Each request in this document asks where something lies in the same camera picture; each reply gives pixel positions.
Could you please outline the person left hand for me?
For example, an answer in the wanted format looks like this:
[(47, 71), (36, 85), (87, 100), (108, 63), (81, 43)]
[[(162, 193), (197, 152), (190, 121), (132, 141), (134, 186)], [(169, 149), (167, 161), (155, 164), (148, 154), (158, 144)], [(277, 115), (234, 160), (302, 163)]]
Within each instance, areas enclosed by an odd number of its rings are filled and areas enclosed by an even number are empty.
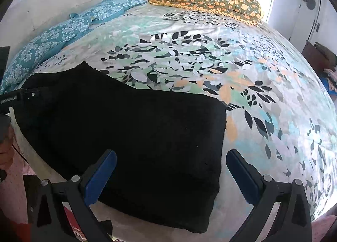
[(14, 142), (14, 130), (9, 125), (8, 133), (1, 143), (0, 149), (0, 167), (2, 170), (7, 170), (11, 167), (14, 161), (14, 149), (12, 147)]

